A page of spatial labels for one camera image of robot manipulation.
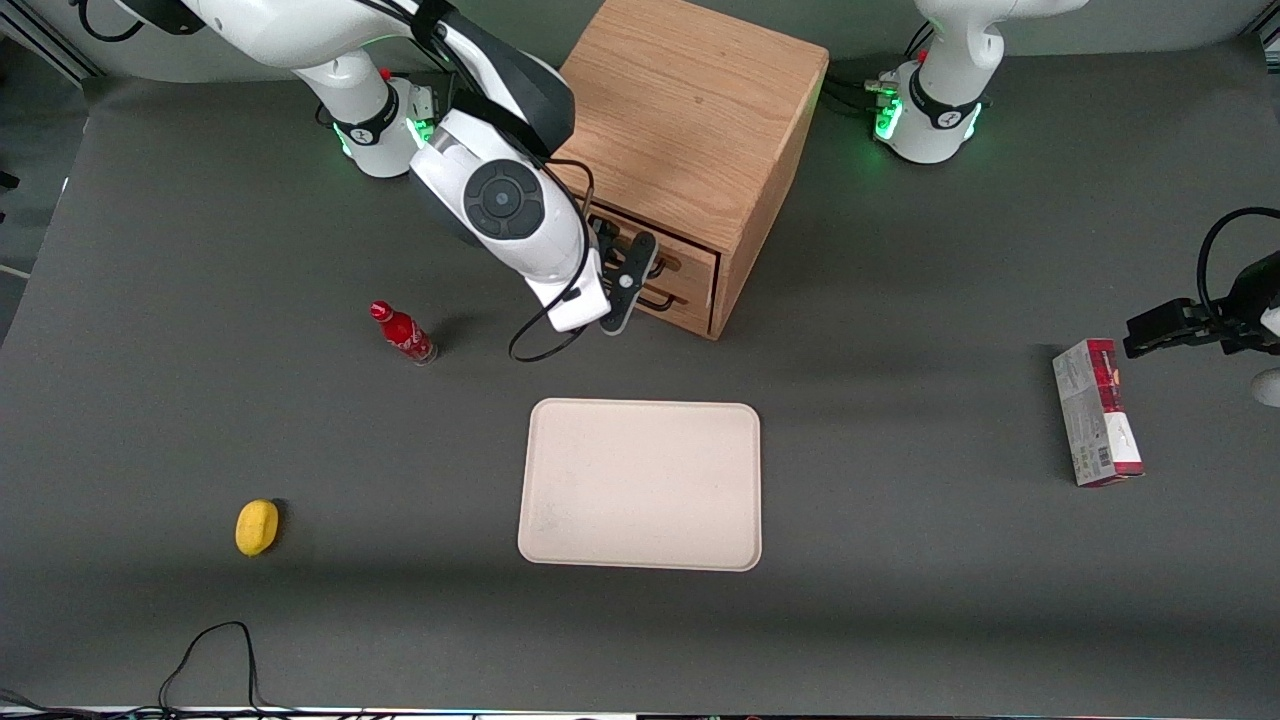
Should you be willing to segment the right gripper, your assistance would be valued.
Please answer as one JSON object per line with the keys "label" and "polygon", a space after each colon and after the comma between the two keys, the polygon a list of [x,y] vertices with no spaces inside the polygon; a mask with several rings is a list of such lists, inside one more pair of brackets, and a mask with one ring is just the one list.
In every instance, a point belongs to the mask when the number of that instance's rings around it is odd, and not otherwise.
{"label": "right gripper", "polygon": [[645,281],[658,264],[659,243],[649,232],[635,234],[628,243],[617,243],[620,228],[598,214],[590,215],[590,228],[585,233],[585,259],[571,269],[567,279],[526,283],[556,331],[580,331],[596,324],[604,334],[617,336],[641,302]]}

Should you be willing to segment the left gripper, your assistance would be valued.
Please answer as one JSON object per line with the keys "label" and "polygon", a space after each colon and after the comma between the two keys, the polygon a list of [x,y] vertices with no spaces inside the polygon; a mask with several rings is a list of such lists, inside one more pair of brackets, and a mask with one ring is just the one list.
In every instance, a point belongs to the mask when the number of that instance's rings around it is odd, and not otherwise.
{"label": "left gripper", "polygon": [[1271,252],[1242,270],[1228,295],[1213,301],[1219,334],[1201,304],[1174,299],[1126,322],[1125,355],[1138,359],[1162,348],[1219,342],[1228,356],[1247,350],[1277,356],[1277,331],[1263,324],[1263,315],[1277,310],[1277,293],[1279,252]]}

